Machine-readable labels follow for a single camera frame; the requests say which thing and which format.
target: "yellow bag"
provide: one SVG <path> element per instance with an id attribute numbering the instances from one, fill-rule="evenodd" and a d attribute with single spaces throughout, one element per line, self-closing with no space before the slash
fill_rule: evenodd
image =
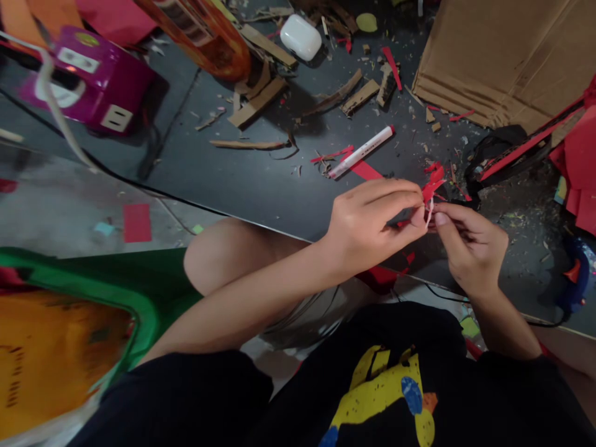
<path id="1" fill-rule="evenodd" d="M 120 359 L 130 320 L 46 290 L 0 296 L 0 440 L 81 406 Z"/>

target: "knee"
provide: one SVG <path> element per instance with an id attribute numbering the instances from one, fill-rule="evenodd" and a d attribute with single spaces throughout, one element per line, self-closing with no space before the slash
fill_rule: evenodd
<path id="1" fill-rule="evenodd" d="M 206 296 L 248 273 L 247 263 L 263 256 L 260 230 L 230 217 L 196 235 L 184 254 L 191 284 Z"/>

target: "cardboard box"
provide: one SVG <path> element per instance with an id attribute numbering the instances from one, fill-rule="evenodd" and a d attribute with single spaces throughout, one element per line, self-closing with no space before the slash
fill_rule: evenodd
<path id="1" fill-rule="evenodd" d="M 596 1 L 443 0 L 413 91 L 488 127 L 532 133 L 596 73 Z"/>

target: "dark table surface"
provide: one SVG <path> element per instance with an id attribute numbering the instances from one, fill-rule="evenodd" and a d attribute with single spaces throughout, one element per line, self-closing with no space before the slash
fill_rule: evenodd
<path id="1" fill-rule="evenodd" d="M 240 10 L 249 17 L 261 3 L 264 1 L 255 0 Z M 281 0 L 266 3 L 285 6 Z M 357 15 L 370 12 L 372 6 L 361 2 L 350 6 L 350 10 Z M 281 104 L 281 98 L 277 98 L 242 132 L 250 141 L 263 142 L 285 140 L 286 129 L 293 129 L 300 152 L 287 160 L 273 157 L 289 155 L 292 148 L 268 153 L 215 148 L 209 143 L 211 139 L 236 140 L 241 135 L 226 119 L 232 114 L 232 105 L 218 97 L 231 97 L 233 86 L 198 70 L 173 44 L 162 46 L 165 56 L 150 55 L 151 67 L 167 80 L 168 89 L 163 98 L 161 94 L 154 94 L 159 106 L 152 121 L 164 145 L 159 155 L 161 161 L 146 181 L 140 181 L 137 172 L 147 155 L 147 129 L 139 129 L 126 138 L 97 138 L 79 123 L 70 122 L 71 128 L 83 148 L 126 179 L 210 210 L 316 241 L 327 229 L 333 199 L 363 182 L 352 172 L 338 181 L 324 178 L 317 167 L 309 163 L 316 156 L 316 150 L 324 154 L 348 145 L 358 147 L 392 124 L 396 134 L 366 161 L 383 175 L 409 179 L 422 186 L 427 182 L 423 172 L 426 159 L 440 160 L 445 166 L 456 163 L 458 171 L 463 170 L 467 157 L 487 133 L 466 120 L 450 122 L 447 115 L 437 112 L 435 117 L 442 129 L 433 133 L 430 124 L 425 122 L 424 109 L 405 89 L 402 94 L 396 91 L 385 109 L 380 109 L 373 98 L 350 119 L 336 107 L 322 115 L 303 118 L 302 125 L 296 125 L 294 119 L 320 101 L 315 95 L 333 93 L 358 68 L 365 78 L 359 87 L 366 79 L 375 79 L 380 84 L 382 73 L 377 57 L 382 55 L 382 47 L 391 48 L 396 61 L 401 63 L 402 82 L 411 86 L 434 20 L 433 11 L 426 11 L 425 17 L 418 19 L 414 11 L 394 10 L 390 2 L 379 2 L 373 12 L 379 19 L 378 32 L 357 34 L 350 55 L 343 45 L 329 48 L 323 38 L 331 56 L 322 58 L 316 67 L 301 63 L 296 70 L 297 77 L 288 80 L 285 103 Z M 264 34 L 275 31 L 272 22 L 253 25 Z M 282 46 L 279 38 L 276 43 Z M 361 61 L 359 59 L 365 57 L 362 48 L 365 43 L 371 47 L 371 54 L 366 55 L 368 61 Z M 11 61 L 2 61 L 0 87 L 17 96 L 16 87 L 25 74 L 25 69 Z M 28 147 L 74 159 L 59 135 L 40 125 L 4 96 L 0 96 L 0 101 L 0 127 L 24 135 L 24 144 Z M 218 107 L 226 107 L 226 114 L 212 126 L 195 131 L 194 127 L 209 119 L 209 113 L 217 111 Z M 45 111 L 28 109 L 53 122 Z M 379 116 L 373 109 L 379 109 Z M 302 166 L 300 176 L 297 166 Z M 554 301 L 566 286 L 562 272 L 571 267 L 561 245 L 562 228 L 569 217 L 553 201 L 558 177 L 556 170 L 544 163 L 484 191 L 481 210 L 510 235 L 510 248 L 500 280 L 503 291 L 521 312 L 546 321 L 560 319 L 561 311 L 554 306 Z M 449 198 L 462 198 L 452 185 L 448 184 L 444 192 Z M 458 290 L 437 236 L 423 237 L 404 253 L 411 251 L 416 253 L 409 271 L 412 276 Z M 407 266 L 404 253 L 388 260 L 386 266 L 399 271 L 404 269 Z M 596 319 L 593 298 L 591 291 L 585 308 L 575 314 L 566 327 L 596 336 L 596 325 L 592 323 Z"/>

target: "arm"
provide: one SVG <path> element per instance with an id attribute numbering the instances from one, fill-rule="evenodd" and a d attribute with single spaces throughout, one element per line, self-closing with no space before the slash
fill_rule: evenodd
<path id="1" fill-rule="evenodd" d="M 411 223 L 386 223 L 413 207 Z M 141 363 L 168 353 L 237 349 L 272 318 L 303 297 L 335 286 L 384 261 L 426 233 L 420 188 L 406 180 L 379 179 L 340 195 L 327 234 L 318 242 L 237 279 L 184 313 Z"/>
<path id="2" fill-rule="evenodd" d="M 507 234 L 469 208 L 442 203 L 435 210 L 449 270 L 470 298 L 488 349 L 517 360 L 539 357 L 538 339 L 499 289 Z"/>

